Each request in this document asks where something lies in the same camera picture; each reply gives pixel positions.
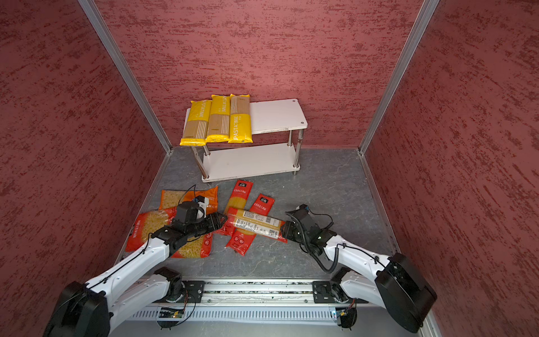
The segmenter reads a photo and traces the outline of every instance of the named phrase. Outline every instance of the plastic packaging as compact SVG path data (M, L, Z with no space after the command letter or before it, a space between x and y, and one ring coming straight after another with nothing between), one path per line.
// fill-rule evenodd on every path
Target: plastic packaging
M208 205L206 206L206 214L211 214L217 212L217 192L219 186L215 186L212 189L206 191L196 191L196 194L193 191L185 193L185 191L172 191L172 190L162 190L161 191L161 205L159 208L165 208L172 205L172 207L178 206L179 203L184 201L192 201L195 198L195 195L203 196L208 198ZM211 253L211 246L213 242L213 233L206 234L205 236L199 237L198 239L190 239L190 242L187 242L180 249L178 249L171 257L173 258L204 258L208 257Z
M211 100L191 101L191 110L183 129L182 146L206 145L208 121L210 119Z
M206 207L206 213L211 214L214 212L217 212L217 206L218 206L218 200L217 200L217 192L219 191L219 186L215 186L214 188L211 188L206 191L197 191L197 196L203 196L205 198L208 198L210 200L210 203ZM159 209L166 209L170 207L176 207L180 203L180 198L183 197L181 202L184 201L191 201L195 198L195 194L193 191L189 191L185 193L185 191L176 191L176 190L162 190L161 191L161 204L159 205Z
M281 226L285 224L282 220L235 208L229 209L226 215L236 228L288 243L288 240L281 235Z
M250 96L230 95L230 140L229 143L252 143Z
M218 187L206 191L197 191L196 196L203 196L208 199L208 205L206 206L206 213L211 214L217 211L217 191ZM133 252L139 249L148 240L150 233L155 232L159 228L169 225L172 219L176 216L176 207L178 203L184 201L191 201L195 198L195 194L192 191L185 193L185 191L161 191L161 205L160 210L151 211L140 214L129 238L127 239L126 252ZM171 257L173 258L204 258L210 255L211 245L213 241L213 233L206 234L197 239L191 239L191 242L183 245L178 251L176 251Z
M169 225L176 216L176 207L139 214L127 238L126 252L134 252L148 241L148 236Z
M268 215L274 203L275 199L260 194L254 204L251 206L249 212L260 215ZM251 247L251 244L256 236L256 233L236 228L226 246L234 249L242 256L245 256L245 253L247 250L249 250L249 247Z
M253 183L246 180L238 180L232 195L230 196L228 204L226 204L224 214L227 214L230 207L243 209L247 204L247 199L253 188ZM232 235L234 233L234 225L230 220L227 220L221 229L216 230L214 233L221 235Z
M206 142L230 140L230 96L212 95Z

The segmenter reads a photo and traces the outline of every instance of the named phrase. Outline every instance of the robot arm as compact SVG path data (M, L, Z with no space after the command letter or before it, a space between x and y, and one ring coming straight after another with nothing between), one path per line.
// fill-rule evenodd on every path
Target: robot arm
M106 337L141 307L185 295L181 276L161 268L145 282L133 285L152 267L172 256L192 237L221 228L226 216L205 215L204 201L183 202L170 226L154 232L147 243L122 262L85 284L73 282L60 295L45 328L45 337Z
M306 205L286 214L292 221L281 227L283 237L303 245L328 273L335 270L337 263L347 267L336 274L334 285L349 299L359 298L384 307L408 331L419 330L437 295L404 255L377 254L346 241L329 228L321 229ZM322 254L333 261L330 268L318 259Z

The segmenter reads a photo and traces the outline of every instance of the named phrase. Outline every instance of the aluminum frame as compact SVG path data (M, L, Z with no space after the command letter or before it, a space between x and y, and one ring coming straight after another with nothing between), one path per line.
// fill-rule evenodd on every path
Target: aluminum frame
M172 150L172 144L170 143L167 134L163 130L161 123L157 119L153 109L150 106L150 103L146 99L146 96L142 92L142 88L137 82L135 75L131 71L131 68L127 65L126 59L123 57L122 52L118 48L118 44L114 41L112 34L110 33L107 24L103 20L99 9L95 5L93 0L78 0L80 6L84 10L84 13L88 17L88 20L95 29L95 32L98 34L101 42L105 46L108 54L112 58L112 61L118 68L118 71L123 77L123 80L126 82L129 90L133 94L136 102L139 104L140 109L146 116L148 123L150 124L155 135L159 139L159 142L163 146L163 149L169 153Z
M400 80L406 72L406 68L410 63L413 54L416 52L416 48L419 45L419 41L421 41L421 37L423 37L423 33L425 33L425 29L431 20L432 14L434 13L436 6L438 6L438 2L439 0L425 0L421 5L416 21L414 22L412 30L410 31L410 35L408 35L408 39L404 44L404 48L400 53L397 64L395 65L395 69L393 70L393 74L391 74L388 86L385 88L380 100L380 104L378 105L378 108L376 108L371 123L367 128L365 137L363 137L363 140L361 141L360 153L365 154L367 151L376 129L382 121L385 111L387 110L389 103L391 102L391 99L399 86Z

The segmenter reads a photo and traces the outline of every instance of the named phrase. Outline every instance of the textured wall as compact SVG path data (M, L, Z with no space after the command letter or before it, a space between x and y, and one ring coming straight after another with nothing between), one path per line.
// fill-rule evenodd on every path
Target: textured wall
M538 15L442 0L368 149L444 336L539 335Z
M76 0L0 4L2 336L109 268L164 151Z
M305 144L358 146L422 0L96 0L170 141L190 100L298 98ZM255 136L257 144L286 134Z

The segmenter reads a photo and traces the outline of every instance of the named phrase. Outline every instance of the orange pasta package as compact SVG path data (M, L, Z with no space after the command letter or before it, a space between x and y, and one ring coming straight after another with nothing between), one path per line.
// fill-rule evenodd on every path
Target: orange pasta package
M196 196L202 196L206 200L206 213L211 214L217 211L217 191L218 187L206 191L197 191ZM135 225L131 229L129 238L127 239L126 252L133 252L140 248L148 240L150 233L155 232L159 228L170 225L172 219L176 216L176 207L178 203L184 201L192 201L195 198L195 193L190 191L161 191L161 205L157 211L151 211L140 214ZM203 237L187 242L183 247L176 251L171 257L173 258L204 258L210 255L211 245L213 242L212 233L206 234Z
M267 216L274 203L275 199L260 194L254 204L251 206L249 212ZM245 256L245 253L249 247L251 247L251 244L256 236L256 233L238 228L234 231L232 238L230 238L230 241L226 244L226 246L234 249L242 256Z
M150 233L170 225L176 216L176 207L139 214L127 238L126 252L134 252L148 241Z
M247 199L253 188L253 183L246 180L238 180L234 189L232 190L232 195L230 196L228 204L226 204L224 214L227 214L229 208L238 208L243 209L247 204ZM232 235L234 233L234 225L232 222L227 220L221 229L216 230L214 233L221 235Z
M172 191L172 190L162 190L161 191L161 208L167 208L170 206L177 206L179 203L184 201L192 201L197 197L207 198L206 214L211 214L217 212L217 192L218 187L215 186L212 189L206 191ZM171 257L172 258L204 258L208 257L211 252L211 245L213 243L213 233L206 234L198 239L192 239L191 242L187 242L180 249L178 249Z
M281 235L281 226L285 224L282 220L236 208L230 208L226 215L229 217L227 221L236 228L288 243L288 240Z

